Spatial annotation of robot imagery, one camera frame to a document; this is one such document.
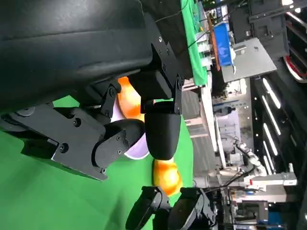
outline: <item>ceiling light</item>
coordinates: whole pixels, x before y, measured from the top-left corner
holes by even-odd
[[[269,162],[268,162],[267,156],[264,156],[263,159],[264,159],[265,167],[267,168],[268,174],[272,175],[272,171],[271,171],[271,168],[269,166]]]
[[[265,88],[267,89],[268,93],[270,94],[272,100],[274,101],[276,107],[278,109],[280,109],[281,104],[280,104],[279,100],[277,99],[275,93],[273,92],[272,88],[270,87],[268,81],[265,78],[263,78],[262,81],[263,81],[263,84],[264,84]]]
[[[267,146],[267,143],[265,142],[265,140],[263,141],[263,145],[264,145],[264,149],[265,149],[265,151],[266,151],[266,153],[268,155],[270,166],[273,169],[273,171],[275,171],[275,168],[274,168],[274,165],[273,165],[273,162],[272,162],[272,158],[270,156],[269,149],[268,149],[268,146]]]
[[[293,3],[293,0],[282,0],[283,6],[287,6]]]
[[[278,155],[277,148],[276,148],[276,146],[275,146],[275,144],[274,144],[274,142],[273,142],[273,139],[272,139],[272,136],[271,136],[271,134],[270,134],[270,132],[269,132],[269,129],[268,129],[267,124],[264,123],[264,124],[263,124],[263,127],[264,127],[264,131],[265,131],[265,133],[267,134],[267,137],[268,137],[268,139],[269,139],[269,142],[270,142],[270,145],[271,145],[271,147],[272,147],[273,153],[274,153],[275,156],[277,156],[277,155]]]
[[[277,123],[276,123],[276,121],[275,121],[275,118],[274,118],[274,116],[273,116],[273,114],[272,114],[272,111],[271,111],[271,109],[270,109],[270,107],[269,107],[269,104],[267,103],[267,100],[265,99],[264,96],[262,96],[262,99],[263,99],[263,102],[264,102],[265,107],[266,107],[267,110],[268,110],[268,113],[269,113],[269,115],[270,115],[270,118],[271,118],[271,120],[272,120],[272,122],[273,122],[273,125],[274,125],[274,127],[275,127],[275,130],[276,130],[277,134],[278,134],[278,135],[281,135],[280,129],[278,128],[278,125],[277,125]]]

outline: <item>blue box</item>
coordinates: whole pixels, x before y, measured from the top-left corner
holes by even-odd
[[[214,28],[217,53],[221,66],[233,65],[230,53],[230,44],[226,23],[222,23]]]

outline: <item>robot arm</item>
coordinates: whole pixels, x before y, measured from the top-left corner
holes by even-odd
[[[138,1],[4,0],[0,9],[0,127],[26,140],[23,153],[98,180],[144,132],[154,158],[173,157],[183,76]],[[110,123],[122,76],[142,98],[145,124]],[[79,108],[53,108],[66,95]]]
[[[254,177],[267,175],[267,171],[259,161],[259,158],[251,151],[250,148],[246,146],[244,142],[241,142],[236,138],[234,144],[247,157],[248,161],[255,166],[255,170],[253,172]]]

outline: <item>green mat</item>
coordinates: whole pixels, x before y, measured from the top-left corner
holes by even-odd
[[[199,13],[197,4],[194,0],[181,0],[181,8],[183,9],[183,21],[186,30],[188,46],[195,42],[195,34],[200,31]],[[197,44],[193,44],[189,48],[189,56],[192,65],[194,83],[196,85],[204,85],[207,83],[207,69],[201,66],[201,58],[197,50]]]
[[[56,106],[78,103],[71,97]],[[0,220],[3,230],[123,230],[127,216],[152,183],[152,157],[120,158],[105,182],[68,173],[22,155],[23,142],[0,132]],[[175,161],[184,186],[192,186],[193,146],[183,119]],[[171,197],[171,204],[179,197]],[[144,228],[152,229],[149,221]]]

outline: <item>orange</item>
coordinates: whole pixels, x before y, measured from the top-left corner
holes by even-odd
[[[144,122],[144,114],[141,114],[141,96],[135,91],[127,77],[119,78],[118,82],[121,85],[118,104],[124,117]]]

